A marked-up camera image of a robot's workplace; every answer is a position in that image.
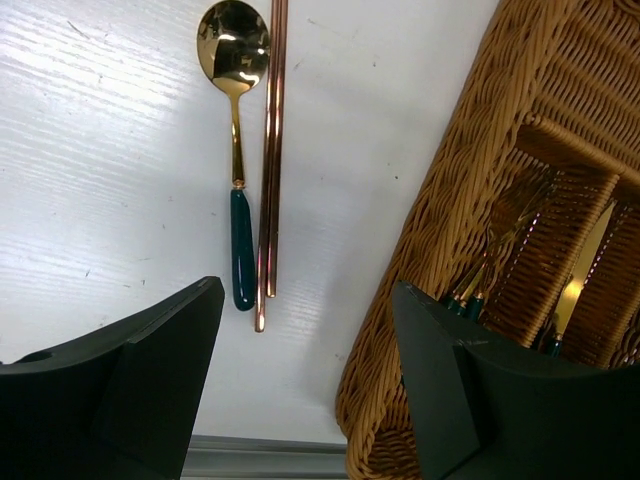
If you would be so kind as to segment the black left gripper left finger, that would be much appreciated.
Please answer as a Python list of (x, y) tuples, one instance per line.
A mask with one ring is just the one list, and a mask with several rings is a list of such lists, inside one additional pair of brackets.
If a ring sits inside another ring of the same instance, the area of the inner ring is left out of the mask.
[(225, 292), (204, 277), (158, 304), (1, 368), (5, 479), (177, 479)]

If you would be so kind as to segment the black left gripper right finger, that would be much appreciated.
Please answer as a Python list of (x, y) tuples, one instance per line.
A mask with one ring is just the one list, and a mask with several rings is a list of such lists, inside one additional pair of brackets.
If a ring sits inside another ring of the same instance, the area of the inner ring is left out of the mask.
[(635, 479), (639, 369), (524, 348), (398, 283), (393, 320), (425, 479)]

